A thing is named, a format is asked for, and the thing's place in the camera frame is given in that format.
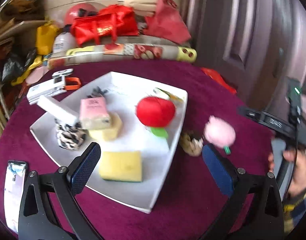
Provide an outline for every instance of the screw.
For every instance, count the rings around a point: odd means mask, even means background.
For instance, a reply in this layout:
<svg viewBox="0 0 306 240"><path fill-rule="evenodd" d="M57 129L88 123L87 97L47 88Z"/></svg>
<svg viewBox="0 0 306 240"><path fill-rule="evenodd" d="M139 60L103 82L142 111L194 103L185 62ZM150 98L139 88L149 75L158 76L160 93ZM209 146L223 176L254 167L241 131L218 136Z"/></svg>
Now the screw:
<svg viewBox="0 0 306 240"><path fill-rule="evenodd" d="M32 178L32 177L34 177L36 175L36 171L31 171L30 173L29 173L29 176Z"/></svg>
<svg viewBox="0 0 306 240"><path fill-rule="evenodd" d="M268 175L268 177L271 178L271 179L274 178L274 173L272 173L272 172L270 172L270 171L267 173L267 175Z"/></svg>
<svg viewBox="0 0 306 240"><path fill-rule="evenodd" d="M62 166L62 167L60 167L59 169L58 169L58 172L59 173L63 173L63 172L65 172L66 171L66 167L65 166Z"/></svg>
<svg viewBox="0 0 306 240"><path fill-rule="evenodd" d="M237 168L237 172L239 174L245 174L245 169L244 168Z"/></svg>

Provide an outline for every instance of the plaid sleeve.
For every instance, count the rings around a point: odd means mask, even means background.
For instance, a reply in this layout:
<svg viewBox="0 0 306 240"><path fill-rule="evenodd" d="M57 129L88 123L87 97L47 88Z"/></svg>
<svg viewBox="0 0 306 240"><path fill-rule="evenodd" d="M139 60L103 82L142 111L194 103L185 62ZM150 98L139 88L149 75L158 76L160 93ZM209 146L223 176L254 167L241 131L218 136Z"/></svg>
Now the plaid sleeve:
<svg viewBox="0 0 306 240"><path fill-rule="evenodd" d="M298 196L288 199L283 205L284 233L289 234L306 211L306 189Z"/></svg>

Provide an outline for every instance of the red plastic bag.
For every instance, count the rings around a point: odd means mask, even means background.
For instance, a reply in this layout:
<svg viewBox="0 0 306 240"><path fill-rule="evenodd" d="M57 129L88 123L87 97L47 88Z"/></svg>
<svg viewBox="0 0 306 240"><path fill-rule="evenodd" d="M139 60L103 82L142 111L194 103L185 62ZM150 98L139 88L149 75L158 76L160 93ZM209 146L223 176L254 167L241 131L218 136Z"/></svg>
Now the red plastic bag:
<svg viewBox="0 0 306 240"><path fill-rule="evenodd" d="M146 17L145 21L148 25L143 30L145 35L165 38L177 44L183 44L191 38L173 0L157 0L155 15Z"/></svg>
<svg viewBox="0 0 306 240"><path fill-rule="evenodd" d="M99 11L99 15L76 18L71 27L79 46L95 40L100 44L101 36L111 35L113 42L117 36L137 36L138 29L132 7L113 4Z"/></svg>
<svg viewBox="0 0 306 240"><path fill-rule="evenodd" d="M219 83L221 86L225 87L229 92L231 92L233 95L236 95L236 89L230 87L224 79L221 77L221 75L215 71L214 69L204 68L202 67L201 70L208 75L211 79L215 80L217 83Z"/></svg>

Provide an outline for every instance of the red plush toy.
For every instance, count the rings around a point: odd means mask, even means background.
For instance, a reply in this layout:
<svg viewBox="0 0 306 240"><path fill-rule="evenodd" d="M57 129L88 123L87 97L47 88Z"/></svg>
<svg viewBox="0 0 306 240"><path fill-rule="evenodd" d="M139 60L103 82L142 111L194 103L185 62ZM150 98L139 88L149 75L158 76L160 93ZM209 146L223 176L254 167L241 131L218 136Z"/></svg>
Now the red plush toy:
<svg viewBox="0 0 306 240"><path fill-rule="evenodd" d="M136 116L149 127L166 127L175 116L175 105L163 98L143 98L136 107Z"/></svg>

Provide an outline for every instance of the purple tablecloth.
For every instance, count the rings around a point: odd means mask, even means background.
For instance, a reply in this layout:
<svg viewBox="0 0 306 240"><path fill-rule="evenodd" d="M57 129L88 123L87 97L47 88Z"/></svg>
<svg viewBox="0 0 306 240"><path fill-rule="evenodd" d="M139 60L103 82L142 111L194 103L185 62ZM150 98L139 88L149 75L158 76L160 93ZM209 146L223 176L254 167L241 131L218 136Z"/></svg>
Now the purple tablecloth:
<svg viewBox="0 0 306 240"><path fill-rule="evenodd" d="M110 71L131 74L185 89L189 99L183 129L202 132L210 115L229 122L236 141L228 157L236 167L265 174L271 150L268 129L237 114L242 102L207 77L199 68L175 61L115 61L81 64L72 76L83 85ZM43 81L50 79L53 71ZM62 100L68 93L56 97ZM22 100L0 139L0 218L4 218L3 189L7 162L26 161L39 174L54 172L57 165L42 150L29 127L44 110ZM227 198L221 195L202 157L191 157L178 147L168 176L151 214L145 214L85 188L76 199L99 233L108 240L193 240L215 219ZM57 201L53 201L62 226L71 231ZM250 204L247 199L234 229L240 227Z"/></svg>

